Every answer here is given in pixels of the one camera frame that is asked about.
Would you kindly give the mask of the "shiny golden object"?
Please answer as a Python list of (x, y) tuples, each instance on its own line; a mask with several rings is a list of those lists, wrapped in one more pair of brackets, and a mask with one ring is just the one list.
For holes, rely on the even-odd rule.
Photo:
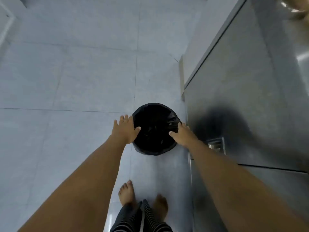
[(278, 11), (285, 19), (304, 19), (309, 15), (309, 0), (276, 0)]

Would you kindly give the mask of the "person's right foot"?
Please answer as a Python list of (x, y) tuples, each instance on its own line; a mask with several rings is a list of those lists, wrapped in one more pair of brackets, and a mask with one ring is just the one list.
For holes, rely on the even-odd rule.
[(153, 202), (152, 210), (153, 210), (155, 218), (159, 222), (165, 222), (165, 218), (168, 214), (167, 199), (161, 194), (158, 194)]

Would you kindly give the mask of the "dark round waste bin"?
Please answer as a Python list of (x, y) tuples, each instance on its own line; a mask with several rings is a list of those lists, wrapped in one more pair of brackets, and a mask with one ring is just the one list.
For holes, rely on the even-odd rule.
[(171, 151), (172, 149), (174, 149), (177, 146), (177, 144), (176, 144), (176, 142), (174, 142), (174, 144), (172, 144), (170, 147), (164, 148), (164, 149), (162, 149), (162, 150), (160, 150), (158, 152), (152, 152), (152, 151), (143, 150), (143, 149), (139, 148), (137, 146), (137, 144), (135, 144), (135, 142), (133, 142), (133, 146), (134, 146), (135, 150), (138, 153), (141, 153), (142, 155), (159, 156), (159, 155), (162, 155), (164, 153), (167, 153), (167, 152)]

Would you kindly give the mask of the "person's right hand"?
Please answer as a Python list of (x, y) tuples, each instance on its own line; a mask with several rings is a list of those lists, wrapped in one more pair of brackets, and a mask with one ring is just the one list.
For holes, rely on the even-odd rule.
[(185, 123), (178, 123), (178, 133), (179, 137), (177, 140), (175, 140), (175, 142), (185, 147), (186, 149), (190, 149), (198, 142), (198, 138)]

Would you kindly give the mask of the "black bin bag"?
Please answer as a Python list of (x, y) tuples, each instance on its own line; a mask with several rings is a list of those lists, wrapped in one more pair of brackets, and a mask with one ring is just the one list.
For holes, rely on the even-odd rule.
[(139, 148), (158, 152), (174, 144), (168, 132), (178, 132), (181, 120), (172, 109), (160, 103), (148, 103), (135, 110), (132, 116), (134, 126), (141, 127), (133, 141)]

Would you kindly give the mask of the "person's right forearm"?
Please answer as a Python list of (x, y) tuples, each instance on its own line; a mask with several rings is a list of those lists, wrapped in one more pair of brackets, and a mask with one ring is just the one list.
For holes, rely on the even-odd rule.
[(309, 232), (307, 223), (249, 171), (197, 139), (186, 147), (229, 232)]

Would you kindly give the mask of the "person's left hand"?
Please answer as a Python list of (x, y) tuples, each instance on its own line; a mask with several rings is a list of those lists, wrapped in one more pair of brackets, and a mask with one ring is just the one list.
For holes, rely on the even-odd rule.
[(129, 123), (124, 124), (124, 115), (122, 115), (118, 120), (118, 129), (113, 129), (111, 136), (118, 140), (122, 140), (125, 144), (131, 144), (135, 139), (132, 139), (133, 130), (136, 128), (133, 123), (133, 116), (129, 116)]

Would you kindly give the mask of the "person's left forearm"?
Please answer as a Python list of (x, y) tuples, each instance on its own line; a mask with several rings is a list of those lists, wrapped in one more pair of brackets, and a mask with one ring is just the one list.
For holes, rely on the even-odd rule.
[(45, 200), (18, 232), (103, 232), (128, 141), (111, 135)]

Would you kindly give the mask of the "stainless steel cabinet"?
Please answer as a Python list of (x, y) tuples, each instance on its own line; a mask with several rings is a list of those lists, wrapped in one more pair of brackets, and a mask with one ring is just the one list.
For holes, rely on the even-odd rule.
[(239, 0), (184, 89), (187, 123), (309, 225), (309, 25)]

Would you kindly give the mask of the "person's left foot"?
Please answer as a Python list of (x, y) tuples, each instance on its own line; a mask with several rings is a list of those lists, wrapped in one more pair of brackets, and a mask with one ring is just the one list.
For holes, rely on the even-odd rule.
[(119, 200), (124, 207), (125, 205), (130, 205), (132, 207), (137, 207), (137, 200), (135, 197), (134, 187), (131, 180), (124, 183), (118, 192)]

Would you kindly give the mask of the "person's foot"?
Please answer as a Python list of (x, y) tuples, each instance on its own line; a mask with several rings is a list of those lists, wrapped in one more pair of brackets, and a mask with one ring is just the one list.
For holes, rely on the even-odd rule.
[(124, 183), (118, 192), (119, 200), (124, 207), (125, 205), (130, 205), (132, 207), (137, 207), (137, 200), (135, 197), (134, 187), (131, 180)]
[(153, 210), (155, 218), (159, 222), (165, 222), (165, 218), (168, 214), (167, 199), (161, 194), (158, 194), (153, 202), (152, 210)]

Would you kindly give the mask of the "black striped trousers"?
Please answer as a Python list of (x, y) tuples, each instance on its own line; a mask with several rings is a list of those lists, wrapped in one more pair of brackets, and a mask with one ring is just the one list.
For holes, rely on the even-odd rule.
[(159, 220), (146, 199), (138, 202), (136, 207), (132, 203), (122, 206), (110, 232), (140, 232), (143, 213), (143, 232), (173, 232), (167, 223)]

